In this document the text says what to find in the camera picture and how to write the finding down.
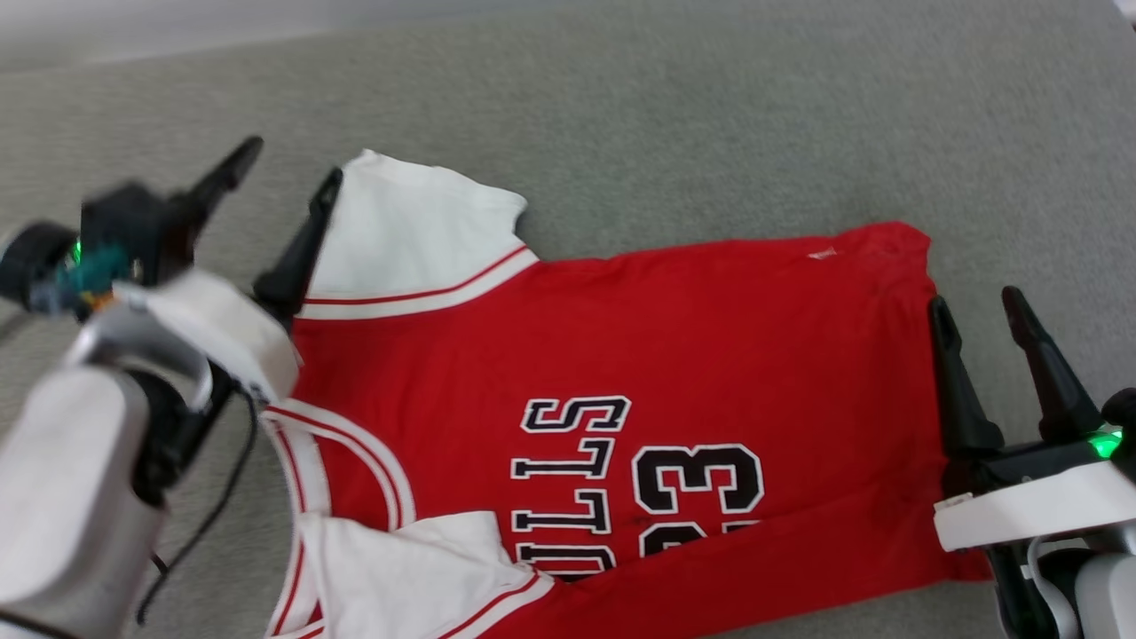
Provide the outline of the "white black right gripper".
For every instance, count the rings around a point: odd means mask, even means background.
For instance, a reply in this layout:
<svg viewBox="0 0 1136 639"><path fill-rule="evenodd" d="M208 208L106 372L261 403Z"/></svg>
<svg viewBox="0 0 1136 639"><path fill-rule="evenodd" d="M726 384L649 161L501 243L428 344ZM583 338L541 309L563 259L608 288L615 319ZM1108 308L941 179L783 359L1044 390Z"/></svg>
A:
<svg viewBox="0 0 1136 639"><path fill-rule="evenodd" d="M1006 325L1031 373L1039 437L1066 443L1011 446L971 465L968 490L935 506L942 549L1083 536L1105 553L1131 554L1133 435L1097 431L1101 412L1026 296L1017 287L1004 287L1001 299ZM982 409L944 296L934 296L927 315L943 453L999 453L1005 437Z"/></svg>

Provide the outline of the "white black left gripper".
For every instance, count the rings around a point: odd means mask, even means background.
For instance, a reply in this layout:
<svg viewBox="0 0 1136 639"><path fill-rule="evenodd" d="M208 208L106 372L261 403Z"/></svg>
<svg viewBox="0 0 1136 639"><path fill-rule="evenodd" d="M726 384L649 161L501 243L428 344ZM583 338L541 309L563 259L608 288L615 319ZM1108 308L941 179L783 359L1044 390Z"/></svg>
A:
<svg viewBox="0 0 1136 639"><path fill-rule="evenodd" d="M194 262L197 242L211 216L224 198L239 190L261 150L264 138L244 138L195 185L167 199L166 267L187 267ZM286 398L302 365L289 331L304 307L342 185L342 171L332 169L317 186L295 236L275 265L253 280L256 302L229 280L197 267L160 287L118 282L114 294L215 360L242 388L258 391L268 403Z"/></svg>

